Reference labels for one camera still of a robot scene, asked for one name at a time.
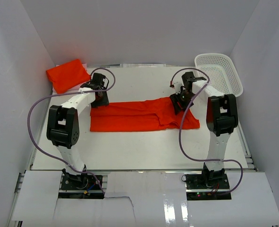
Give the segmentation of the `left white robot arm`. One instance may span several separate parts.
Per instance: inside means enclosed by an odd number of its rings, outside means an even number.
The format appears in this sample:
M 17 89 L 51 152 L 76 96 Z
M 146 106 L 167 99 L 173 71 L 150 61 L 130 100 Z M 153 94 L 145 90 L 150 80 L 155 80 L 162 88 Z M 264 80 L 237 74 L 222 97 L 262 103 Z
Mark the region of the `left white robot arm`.
M 106 92 L 108 84 L 109 80 L 105 75 L 94 73 L 90 81 L 80 86 L 80 94 L 61 105 L 52 105 L 49 108 L 47 139 L 57 147 L 66 162 L 63 174 L 78 189 L 86 187 L 88 183 L 87 174 L 84 173 L 86 166 L 75 146 L 80 137 L 78 116 L 87 107 L 109 105 Z

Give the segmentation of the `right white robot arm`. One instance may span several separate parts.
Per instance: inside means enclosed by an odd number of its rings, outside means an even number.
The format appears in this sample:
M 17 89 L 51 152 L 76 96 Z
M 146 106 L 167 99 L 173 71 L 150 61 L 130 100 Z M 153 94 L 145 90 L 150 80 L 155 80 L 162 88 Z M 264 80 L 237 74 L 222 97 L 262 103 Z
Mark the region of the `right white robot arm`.
M 183 69 L 182 82 L 170 82 L 174 94 L 169 98 L 174 107 L 174 113 L 183 113 L 182 122 L 199 95 L 206 100 L 206 125 L 210 132 L 210 143 L 206 159 L 192 158 L 184 150 L 181 152 L 186 158 L 203 163 L 203 170 L 193 182 L 202 184 L 208 189 L 218 189 L 225 180 L 224 169 L 227 142 L 238 126 L 237 102 L 233 94 L 223 94 L 209 85 L 210 77 L 202 70 L 195 68 Z M 202 73 L 196 77 L 194 71 Z

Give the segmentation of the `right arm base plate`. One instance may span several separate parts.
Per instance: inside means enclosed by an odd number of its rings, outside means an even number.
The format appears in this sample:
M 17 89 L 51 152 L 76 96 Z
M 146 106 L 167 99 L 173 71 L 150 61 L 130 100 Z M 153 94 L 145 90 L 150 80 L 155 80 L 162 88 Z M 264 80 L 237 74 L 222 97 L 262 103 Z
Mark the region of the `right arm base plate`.
M 181 181 L 185 183 L 188 201 L 220 201 L 232 199 L 226 174 L 221 179 L 208 182 L 204 180 L 202 174 L 183 174 Z

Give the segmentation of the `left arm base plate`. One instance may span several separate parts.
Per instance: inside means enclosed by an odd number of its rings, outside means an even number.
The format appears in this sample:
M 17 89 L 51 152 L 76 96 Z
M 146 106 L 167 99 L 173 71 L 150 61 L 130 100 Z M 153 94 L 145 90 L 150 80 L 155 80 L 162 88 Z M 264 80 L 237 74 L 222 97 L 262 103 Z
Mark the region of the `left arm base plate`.
M 97 180 L 92 175 L 85 175 L 78 180 L 62 175 L 59 187 L 59 199 L 104 199 L 102 186 L 103 176 L 97 175 Z

